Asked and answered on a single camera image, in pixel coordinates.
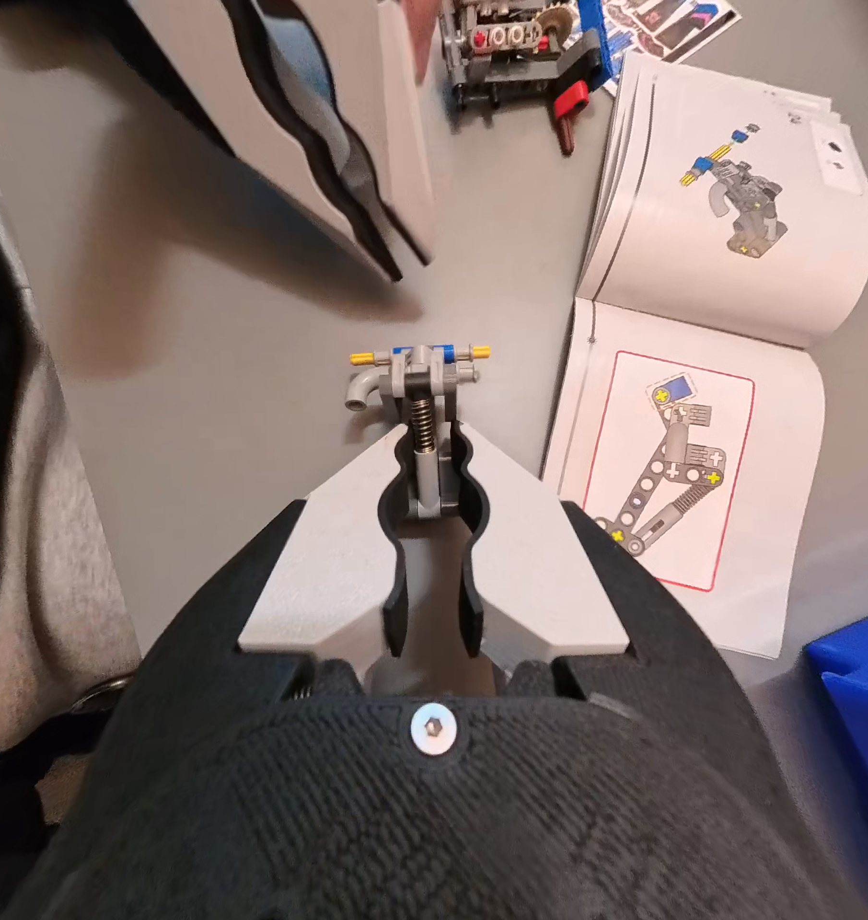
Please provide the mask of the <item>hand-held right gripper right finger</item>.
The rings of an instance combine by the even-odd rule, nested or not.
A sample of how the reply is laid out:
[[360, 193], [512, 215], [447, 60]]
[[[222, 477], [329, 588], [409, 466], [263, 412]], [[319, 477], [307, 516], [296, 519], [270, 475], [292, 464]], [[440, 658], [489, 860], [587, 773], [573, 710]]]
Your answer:
[[463, 645], [507, 675], [524, 661], [624, 652], [629, 644], [563, 503], [466, 422], [452, 424], [463, 549]]

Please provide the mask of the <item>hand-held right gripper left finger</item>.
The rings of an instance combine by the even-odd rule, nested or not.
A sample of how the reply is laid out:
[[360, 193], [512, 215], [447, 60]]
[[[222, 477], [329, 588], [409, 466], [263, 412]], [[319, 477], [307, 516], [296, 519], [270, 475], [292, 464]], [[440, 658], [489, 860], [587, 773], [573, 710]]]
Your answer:
[[358, 678], [402, 655], [413, 441], [398, 424], [305, 500], [238, 639], [246, 652], [347, 661]]

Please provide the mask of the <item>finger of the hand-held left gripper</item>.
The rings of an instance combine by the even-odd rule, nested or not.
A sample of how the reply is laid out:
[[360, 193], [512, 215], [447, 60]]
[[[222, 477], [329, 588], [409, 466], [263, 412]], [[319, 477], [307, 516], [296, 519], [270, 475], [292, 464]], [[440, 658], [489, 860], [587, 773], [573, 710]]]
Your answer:
[[403, 4], [258, 2], [280, 88], [384, 241], [427, 266], [435, 205]]
[[123, 2], [168, 95], [237, 160], [382, 277], [403, 278], [405, 13], [399, 2], [278, 2], [313, 43], [302, 75], [262, 2]]

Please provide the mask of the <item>grey lego suspension assembly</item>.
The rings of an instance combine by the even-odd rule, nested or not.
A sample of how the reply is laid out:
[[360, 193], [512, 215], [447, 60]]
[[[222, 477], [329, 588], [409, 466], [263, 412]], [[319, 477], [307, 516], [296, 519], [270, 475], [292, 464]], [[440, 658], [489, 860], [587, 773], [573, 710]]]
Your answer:
[[412, 436], [409, 516], [417, 520], [456, 514], [459, 480], [451, 471], [451, 425], [458, 420], [458, 389], [479, 380], [476, 362], [490, 359], [481, 344], [421, 344], [389, 351], [354, 353], [359, 371], [345, 396], [353, 412], [368, 408], [377, 394], [391, 423], [404, 423]]

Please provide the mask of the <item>grey lego chassis assembly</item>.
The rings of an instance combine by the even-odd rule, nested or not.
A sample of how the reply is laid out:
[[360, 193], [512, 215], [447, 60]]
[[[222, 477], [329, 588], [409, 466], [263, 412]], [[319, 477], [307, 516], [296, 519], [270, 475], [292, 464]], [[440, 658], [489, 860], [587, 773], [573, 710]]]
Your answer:
[[544, 98], [564, 156], [589, 99], [612, 78], [599, 1], [444, 1], [440, 36], [458, 111]]

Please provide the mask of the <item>lego sticker sheet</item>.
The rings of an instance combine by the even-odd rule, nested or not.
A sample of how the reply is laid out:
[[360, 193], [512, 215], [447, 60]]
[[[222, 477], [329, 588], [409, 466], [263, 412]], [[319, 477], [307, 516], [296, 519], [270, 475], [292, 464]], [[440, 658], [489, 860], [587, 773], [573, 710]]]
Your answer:
[[626, 52], [679, 63], [741, 19], [727, 1], [603, 1], [612, 60]]

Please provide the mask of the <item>lego instruction booklet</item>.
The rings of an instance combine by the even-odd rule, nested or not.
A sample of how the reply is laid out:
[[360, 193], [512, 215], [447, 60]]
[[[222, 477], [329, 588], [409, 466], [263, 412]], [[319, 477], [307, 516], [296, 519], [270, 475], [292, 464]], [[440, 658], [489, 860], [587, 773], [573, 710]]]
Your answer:
[[543, 481], [716, 646], [781, 653], [823, 441], [810, 350], [868, 280], [831, 98], [635, 56], [612, 112]]

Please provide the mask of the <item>person's left hand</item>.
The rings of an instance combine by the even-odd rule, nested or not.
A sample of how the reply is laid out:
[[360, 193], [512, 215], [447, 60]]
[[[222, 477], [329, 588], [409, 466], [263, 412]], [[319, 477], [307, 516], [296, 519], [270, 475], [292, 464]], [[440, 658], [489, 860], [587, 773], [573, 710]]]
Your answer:
[[416, 64], [416, 80], [421, 85], [427, 74], [430, 49], [438, 26], [440, 1], [403, 1]]

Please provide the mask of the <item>person's grey sweatshirt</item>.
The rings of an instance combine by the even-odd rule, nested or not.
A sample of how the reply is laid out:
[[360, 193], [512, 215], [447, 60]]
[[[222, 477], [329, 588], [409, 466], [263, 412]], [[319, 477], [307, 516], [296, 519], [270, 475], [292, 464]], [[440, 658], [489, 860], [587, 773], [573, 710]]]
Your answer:
[[132, 673], [139, 644], [52, 362], [28, 352], [0, 514], [0, 752]]

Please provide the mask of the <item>large blue plastic bin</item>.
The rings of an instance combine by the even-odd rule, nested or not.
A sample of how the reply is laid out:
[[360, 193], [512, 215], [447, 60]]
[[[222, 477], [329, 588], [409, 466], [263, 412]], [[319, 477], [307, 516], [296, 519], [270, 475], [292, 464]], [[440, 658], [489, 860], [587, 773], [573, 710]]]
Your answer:
[[868, 616], [804, 647], [868, 820]]

